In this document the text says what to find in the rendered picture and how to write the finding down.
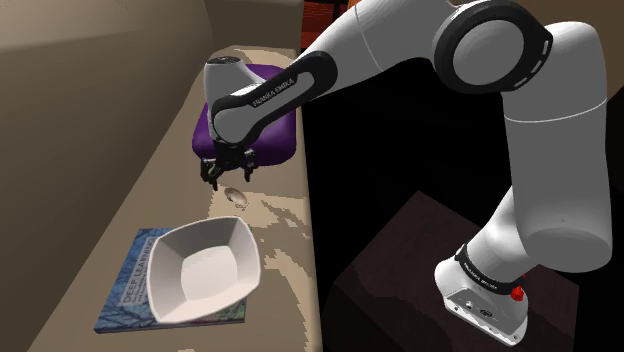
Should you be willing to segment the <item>small grey oval object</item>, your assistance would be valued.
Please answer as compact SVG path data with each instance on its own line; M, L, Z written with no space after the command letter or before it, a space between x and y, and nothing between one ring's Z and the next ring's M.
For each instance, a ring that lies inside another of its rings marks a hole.
M234 187L226 187L224 189L224 195L236 208L244 209L248 206L248 198L246 195Z

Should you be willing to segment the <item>purple cushion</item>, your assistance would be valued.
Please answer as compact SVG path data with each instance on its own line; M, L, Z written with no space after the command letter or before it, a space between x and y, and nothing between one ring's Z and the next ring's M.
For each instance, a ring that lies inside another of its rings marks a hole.
M205 97L209 100L208 93L224 95L227 89L233 92L251 83L268 80L282 71L282 68L274 65L245 64L238 58L234 58L230 63L209 60L204 66L203 73L203 81L208 84L204 89ZM192 150L202 159L216 156L213 140L209 134L208 112L208 103L205 102L192 136ZM259 166L278 165L295 154L296 125L296 112L292 110L262 131L260 137L251 145L257 154L256 161Z

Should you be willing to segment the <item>white square bowl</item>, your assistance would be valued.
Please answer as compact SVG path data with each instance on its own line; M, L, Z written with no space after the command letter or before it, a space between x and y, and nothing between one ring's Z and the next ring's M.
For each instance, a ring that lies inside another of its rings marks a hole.
M202 319L249 296L260 284L258 245L238 216L175 228L154 242L146 288L160 324Z

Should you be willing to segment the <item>beige sofa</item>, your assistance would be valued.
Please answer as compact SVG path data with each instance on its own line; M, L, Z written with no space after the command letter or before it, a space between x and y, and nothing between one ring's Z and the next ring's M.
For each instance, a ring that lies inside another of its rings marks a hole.
M0 352L322 352L304 150L214 191L191 148L206 60L288 65L303 9L0 0ZM244 323L94 331L139 229L225 215L261 256Z

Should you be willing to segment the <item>blue book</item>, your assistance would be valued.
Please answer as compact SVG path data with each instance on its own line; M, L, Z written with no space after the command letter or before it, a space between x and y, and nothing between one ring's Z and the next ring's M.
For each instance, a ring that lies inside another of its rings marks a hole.
M121 333L245 322L245 299L217 313L191 322L160 324L156 321L150 309L146 287L148 259L155 240L169 231L170 228L138 230L94 325L96 333Z

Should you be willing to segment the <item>dark robot stand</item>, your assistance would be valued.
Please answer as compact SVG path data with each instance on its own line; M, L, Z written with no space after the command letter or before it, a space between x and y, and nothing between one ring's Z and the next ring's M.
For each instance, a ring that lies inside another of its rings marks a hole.
M574 352L579 288L544 267L527 275L528 329L515 347L445 309L434 268L478 229L415 193L334 281L324 344L331 352Z

